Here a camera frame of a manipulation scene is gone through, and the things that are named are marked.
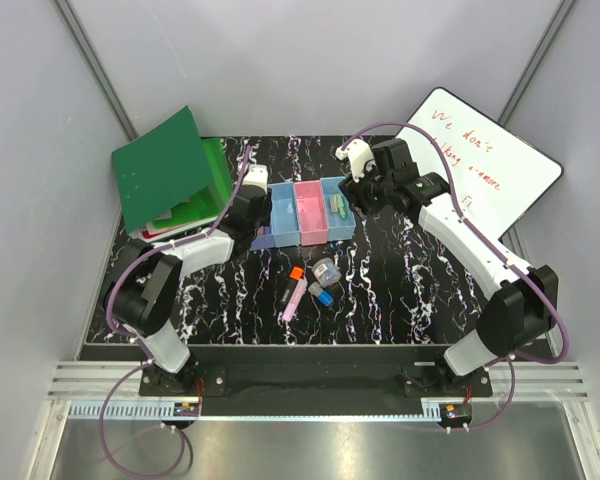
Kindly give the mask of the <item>silver binder clip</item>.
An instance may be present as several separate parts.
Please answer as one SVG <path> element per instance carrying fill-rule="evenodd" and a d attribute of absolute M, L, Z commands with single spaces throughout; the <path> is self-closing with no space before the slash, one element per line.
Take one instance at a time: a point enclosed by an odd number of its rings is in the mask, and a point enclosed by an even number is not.
<path fill-rule="evenodd" d="M 329 197 L 329 208 L 331 213 L 338 214 L 340 212 L 340 197 L 338 195 Z"/>

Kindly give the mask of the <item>grey glitter jar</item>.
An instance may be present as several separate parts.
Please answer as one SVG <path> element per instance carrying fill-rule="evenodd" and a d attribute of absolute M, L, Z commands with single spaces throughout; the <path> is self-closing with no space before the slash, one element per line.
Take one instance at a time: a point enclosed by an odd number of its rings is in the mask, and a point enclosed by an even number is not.
<path fill-rule="evenodd" d="M 341 273 L 331 258 L 323 258 L 317 261 L 312 266 L 312 272 L 322 288 L 337 284 L 341 279 Z"/>

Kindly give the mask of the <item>green stapler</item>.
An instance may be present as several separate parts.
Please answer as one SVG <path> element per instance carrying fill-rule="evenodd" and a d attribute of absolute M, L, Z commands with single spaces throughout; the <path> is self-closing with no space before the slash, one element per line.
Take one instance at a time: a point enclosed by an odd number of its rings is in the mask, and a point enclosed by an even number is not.
<path fill-rule="evenodd" d="M 339 214 L 340 218 L 345 219 L 347 217 L 347 213 L 346 213 L 344 200 L 343 200 L 342 196 L 337 195 L 335 197 L 335 201 L 336 201 L 337 210 L 338 210 L 338 214 Z"/>

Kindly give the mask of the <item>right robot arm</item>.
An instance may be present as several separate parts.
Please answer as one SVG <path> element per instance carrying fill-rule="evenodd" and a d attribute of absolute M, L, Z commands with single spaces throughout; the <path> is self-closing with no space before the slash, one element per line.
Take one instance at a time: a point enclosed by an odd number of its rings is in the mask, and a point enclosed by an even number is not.
<path fill-rule="evenodd" d="M 339 188 L 360 217 L 386 206 L 408 216 L 460 261 L 487 301 L 475 328 L 446 349 L 434 371 L 440 393 L 460 394 L 478 368 L 512 355 L 555 326 L 555 272 L 532 267 L 480 233 L 454 204 L 447 180 L 436 172 L 420 173 L 404 140 L 370 146 L 356 139 L 338 147 L 336 156 L 349 163 Z"/>

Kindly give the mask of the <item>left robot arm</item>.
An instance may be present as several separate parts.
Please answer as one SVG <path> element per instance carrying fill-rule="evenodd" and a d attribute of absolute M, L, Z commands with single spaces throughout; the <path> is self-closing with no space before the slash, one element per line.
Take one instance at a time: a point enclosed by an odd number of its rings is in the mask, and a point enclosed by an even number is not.
<path fill-rule="evenodd" d="M 105 276 L 98 299 L 105 317 L 138 339 L 173 395 L 188 394 L 196 382 L 189 348 L 170 320 L 180 281 L 246 253 L 271 210 L 269 187 L 243 185 L 215 229 L 160 246 L 132 239 Z"/>

